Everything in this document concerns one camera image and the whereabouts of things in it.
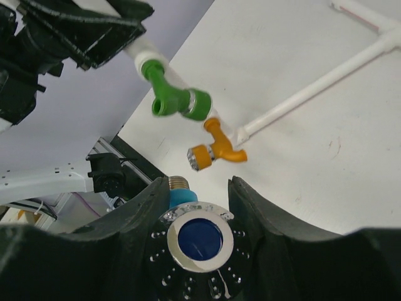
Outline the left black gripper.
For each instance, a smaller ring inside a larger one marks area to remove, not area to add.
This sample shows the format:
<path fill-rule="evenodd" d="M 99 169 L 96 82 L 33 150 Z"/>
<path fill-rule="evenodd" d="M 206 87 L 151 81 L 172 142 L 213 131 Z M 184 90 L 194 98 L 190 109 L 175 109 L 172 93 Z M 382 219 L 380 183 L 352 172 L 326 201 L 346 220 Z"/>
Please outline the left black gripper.
<path fill-rule="evenodd" d="M 99 68 L 146 32 L 144 1 L 1 1 L 1 76 L 59 77 L 63 60 Z"/>

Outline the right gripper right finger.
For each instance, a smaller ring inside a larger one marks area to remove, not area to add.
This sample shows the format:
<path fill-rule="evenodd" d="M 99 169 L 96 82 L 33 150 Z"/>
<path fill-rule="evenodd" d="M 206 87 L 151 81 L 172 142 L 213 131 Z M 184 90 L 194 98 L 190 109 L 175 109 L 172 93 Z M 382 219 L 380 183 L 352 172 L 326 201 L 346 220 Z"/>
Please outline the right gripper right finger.
<path fill-rule="evenodd" d="M 241 300 L 399 300 L 400 230 L 340 235 L 263 198 L 240 177 L 228 182 L 229 209 L 244 225 L 253 267 Z"/>

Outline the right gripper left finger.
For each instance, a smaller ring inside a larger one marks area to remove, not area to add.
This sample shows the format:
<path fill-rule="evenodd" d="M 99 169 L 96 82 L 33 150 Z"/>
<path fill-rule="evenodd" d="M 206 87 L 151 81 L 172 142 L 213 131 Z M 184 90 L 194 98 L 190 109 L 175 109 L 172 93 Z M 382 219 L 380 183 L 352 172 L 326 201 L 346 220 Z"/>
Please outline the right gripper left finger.
<path fill-rule="evenodd" d="M 152 225 L 168 210 L 158 178 L 111 213 L 72 233 L 1 227 L 2 300 L 155 300 L 144 263 Z"/>

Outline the white PVC pipe stand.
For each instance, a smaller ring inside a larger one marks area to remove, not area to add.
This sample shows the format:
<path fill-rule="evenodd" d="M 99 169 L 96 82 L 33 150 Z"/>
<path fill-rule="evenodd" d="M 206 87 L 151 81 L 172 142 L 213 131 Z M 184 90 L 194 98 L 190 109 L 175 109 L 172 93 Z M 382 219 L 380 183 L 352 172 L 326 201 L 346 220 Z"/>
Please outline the white PVC pipe stand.
<path fill-rule="evenodd" d="M 378 40 L 376 24 L 328 1 L 215 1 L 172 59 L 212 94 L 231 126 L 252 122 Z M 310 134 L 398 129 L 400 52 L 381 55 L 263 130 Z"/>

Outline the blue water faucet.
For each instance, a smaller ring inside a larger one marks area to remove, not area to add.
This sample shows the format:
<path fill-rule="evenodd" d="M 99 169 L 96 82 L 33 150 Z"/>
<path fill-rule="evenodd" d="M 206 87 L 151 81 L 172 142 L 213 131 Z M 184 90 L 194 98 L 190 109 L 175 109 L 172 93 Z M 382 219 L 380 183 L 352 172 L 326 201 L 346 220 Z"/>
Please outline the blue water faucet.
<path fill-rule="evenodd" d="M 159 300 L 234 300 L 252 266 L 251 240 L 233 213 L 168 178 L 169 209 L 149 231 L 148 275 Z"/>

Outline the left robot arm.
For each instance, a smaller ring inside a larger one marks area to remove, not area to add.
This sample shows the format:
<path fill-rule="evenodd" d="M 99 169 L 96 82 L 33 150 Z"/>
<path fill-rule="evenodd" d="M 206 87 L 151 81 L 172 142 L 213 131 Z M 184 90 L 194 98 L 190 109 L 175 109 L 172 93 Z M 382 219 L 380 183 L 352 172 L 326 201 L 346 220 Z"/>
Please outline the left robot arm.
<path fill-rule="evenodd" d="M 99 68 L 145 33 L 143 21 L 153 7 L 142 1 L 1 2 L 1 130 L 18 125 L 44 92 L 40 75 L 59 77 L 71 58 L 83 70 Z M 106 192 L 118 196 L 125 185 L 115 154 L 36 171 L 8 171 L 1 176 L 1 202 L 69 192 Z"/>

